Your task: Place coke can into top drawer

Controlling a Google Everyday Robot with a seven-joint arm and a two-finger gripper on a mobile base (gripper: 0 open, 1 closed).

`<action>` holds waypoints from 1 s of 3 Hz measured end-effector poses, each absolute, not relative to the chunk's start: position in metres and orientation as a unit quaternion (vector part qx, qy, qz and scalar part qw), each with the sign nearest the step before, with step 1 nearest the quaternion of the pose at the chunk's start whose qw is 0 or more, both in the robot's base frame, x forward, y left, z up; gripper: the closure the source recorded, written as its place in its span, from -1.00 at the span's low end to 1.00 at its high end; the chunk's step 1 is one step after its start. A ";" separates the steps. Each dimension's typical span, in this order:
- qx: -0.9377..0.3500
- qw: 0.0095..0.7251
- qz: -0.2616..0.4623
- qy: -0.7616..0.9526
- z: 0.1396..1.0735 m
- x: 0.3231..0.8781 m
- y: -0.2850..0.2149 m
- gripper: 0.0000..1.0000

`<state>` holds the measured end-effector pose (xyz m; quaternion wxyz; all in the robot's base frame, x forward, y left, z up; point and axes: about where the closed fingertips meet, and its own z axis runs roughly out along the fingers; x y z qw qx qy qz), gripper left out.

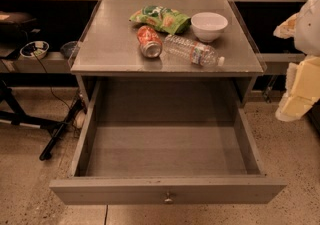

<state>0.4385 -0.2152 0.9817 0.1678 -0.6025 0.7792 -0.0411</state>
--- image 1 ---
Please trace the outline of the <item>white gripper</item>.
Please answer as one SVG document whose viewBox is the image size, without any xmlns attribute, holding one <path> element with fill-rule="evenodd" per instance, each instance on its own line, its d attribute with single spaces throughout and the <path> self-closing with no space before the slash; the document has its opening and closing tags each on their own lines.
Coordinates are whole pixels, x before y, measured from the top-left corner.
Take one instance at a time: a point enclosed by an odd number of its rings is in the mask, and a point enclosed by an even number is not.
<svg viewBox="0 0 320 225">
<path fill-rule="evenodd" d="M 299 13 L 276 27 L 273 35 L 294 36 L 297 50 L 307 54 L 299 64 L 290 63 L 285 89 L 275 116 L 291 122 L 301 119 L 320 100 L 320 0 L 308 0 Z"/>
</svg>

